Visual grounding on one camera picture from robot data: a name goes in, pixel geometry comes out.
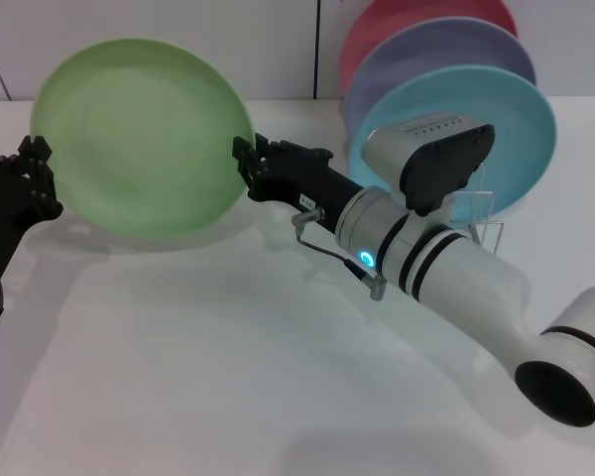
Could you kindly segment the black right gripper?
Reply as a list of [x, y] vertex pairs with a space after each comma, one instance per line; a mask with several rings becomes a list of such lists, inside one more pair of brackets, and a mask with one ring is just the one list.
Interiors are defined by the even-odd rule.
[[328, 165], [332, 154], [325, 149], [270, 141], [256, 133], [255, 147], [236, 136], [232, 157], [251, 199], [285, 203], [300, 212], [319, 207], [324, 212], [319, 224], [331, 233], [345, 206], [362, 189]]

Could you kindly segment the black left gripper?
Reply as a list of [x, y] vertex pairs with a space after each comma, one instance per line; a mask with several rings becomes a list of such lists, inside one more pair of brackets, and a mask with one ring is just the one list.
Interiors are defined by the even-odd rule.
[[62, 214], [62, 204], [58, 201], [55, 176], [48, 161], [52, 150], [42, 136], [34, 140], [25, 137], [18, 147], [17, 173], [12, 159], [0, 157], [0, 279], [13, 257], [25, 229], [16, 223], [19, 215], [28, 204], [32, 183], [32, 195], [36, 209], [44, 220], [55, 220]]

